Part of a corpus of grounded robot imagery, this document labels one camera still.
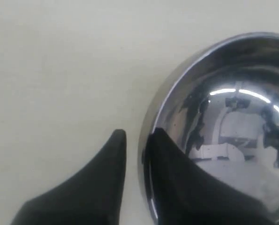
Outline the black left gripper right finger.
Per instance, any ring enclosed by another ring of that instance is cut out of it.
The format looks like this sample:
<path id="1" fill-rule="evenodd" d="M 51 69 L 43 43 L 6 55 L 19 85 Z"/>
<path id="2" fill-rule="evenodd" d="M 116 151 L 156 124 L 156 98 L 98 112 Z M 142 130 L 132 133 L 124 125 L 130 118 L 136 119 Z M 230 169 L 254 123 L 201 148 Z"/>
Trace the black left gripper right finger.
<path id="1" fill-rule="evenodd" d="M 264 206 L 198 167 L 162 128 L 150 135 L 151 176 L 160 225 L 272 225 Z"/>

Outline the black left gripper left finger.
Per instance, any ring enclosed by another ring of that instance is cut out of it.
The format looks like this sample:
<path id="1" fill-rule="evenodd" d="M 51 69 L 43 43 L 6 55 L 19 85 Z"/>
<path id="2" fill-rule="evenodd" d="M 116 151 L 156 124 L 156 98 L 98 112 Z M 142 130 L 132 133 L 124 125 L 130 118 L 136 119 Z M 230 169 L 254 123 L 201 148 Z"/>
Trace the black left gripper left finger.
<path id="1" fill-rule="evenodd" d="M 74 176 L 27 201 L 12 224 L 119 224 L 126 161 L 126 132 L 117 129 L 97 155 Z"/>

